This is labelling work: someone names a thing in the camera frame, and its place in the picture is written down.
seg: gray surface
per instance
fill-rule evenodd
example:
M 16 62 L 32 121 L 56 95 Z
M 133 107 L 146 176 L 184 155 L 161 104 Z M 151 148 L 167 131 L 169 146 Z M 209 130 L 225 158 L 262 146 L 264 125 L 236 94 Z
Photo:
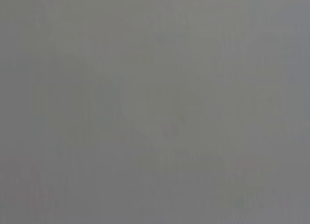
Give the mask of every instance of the gray surface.
M 309 0 L 0 0 L 0 224 L 310 223 Z

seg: gray wall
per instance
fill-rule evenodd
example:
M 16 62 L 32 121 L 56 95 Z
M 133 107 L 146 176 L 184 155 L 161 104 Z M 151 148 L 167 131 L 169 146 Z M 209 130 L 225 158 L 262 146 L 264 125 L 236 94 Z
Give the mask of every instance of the gray wall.
M 309 0 L 0 0 L 0 224 L 310 223 Z

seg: gray background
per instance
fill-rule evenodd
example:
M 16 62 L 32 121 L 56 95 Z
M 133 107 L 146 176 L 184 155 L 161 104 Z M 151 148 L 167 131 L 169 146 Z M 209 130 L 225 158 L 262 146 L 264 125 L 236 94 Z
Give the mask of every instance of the gray background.
M 310 0 L 0 0 L 0 224 L 310 223 Z

